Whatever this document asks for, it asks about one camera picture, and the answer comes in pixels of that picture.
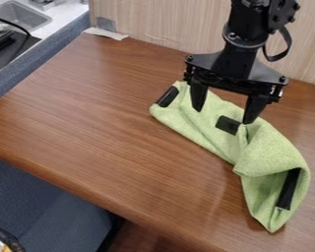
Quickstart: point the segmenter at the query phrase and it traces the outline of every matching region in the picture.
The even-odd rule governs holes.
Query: wooden desk
[[[193,251],[315,251],[315,87],[293,82],[263,116],[313,175],[302,207],[269,234],[231,165],[149,114],[181,78],[184,55],[82,35],[0,99],[0,158]]]

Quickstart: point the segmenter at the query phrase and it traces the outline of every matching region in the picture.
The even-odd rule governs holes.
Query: screw
[[[281,83],[284,83],[285,81],[286,81],[286,76],[281,76],[281,77],[280,77],[280,82],[281,82]]]
[[[294,11],[298,11],[298,10],[300,10],[300,8],[301,8],[301,6],[300,6],[298,3],[295,3],[295,4],[293,5]]]
[[[228,38],[234,40],[234,39],[237,38],[237,35],[236,35],[236,33],[231,32],[231,33],[228,34]]]
[[[281,20],[281,18],[280,18],[280,17],[278,17],[277,15],[275,15],[275,16],[274,16],[274,22],[276,22],[276,23],[277,23],[277,22],[279,22],[280,20]]]
[[[194,59],[193,55],[187,56],[187,61],[193,61],[193,59]]]
[[[294,16],[290,16],[288,17],[288,21],[293,23],[295,21],[295,17]]]

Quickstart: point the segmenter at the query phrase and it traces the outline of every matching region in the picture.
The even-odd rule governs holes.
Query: black cord
[[[5,23],[5,24],[8,24],[8,25],[10,25],[10,26],[13,26],[13,27],[16,27],[16,28],[22,30],[23,32],[26,33],[27,37],[31,36],[31,34],[30,34],[26,29],[24,29],[23,27],[21,27],[21,26],[19,26],[19,25],[16,25],[16,24],[14,24],[14,23],[12,23],[12,22],[10,22],[10,21],[7,21],[7,20],[1,19],[1,18],[0,18],[0,22]]]

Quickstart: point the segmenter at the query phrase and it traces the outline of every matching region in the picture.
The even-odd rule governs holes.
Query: green cloth
[[[234,164],[233,172],[241,177],[249,212],[269,232],[280,229],[301,204],[310,183],[310,171],[293,144],[270,123],[258,118],[241,124],[235,136],[216,128],[224,115],[241,121],[244,110],[208,92],[201,112],[192,108],[190,88],[176,82],[179,94],[168,107],[152,105],[150,113],[196,144]],[[276,207],[287,172],[300,167],[290,210]]]

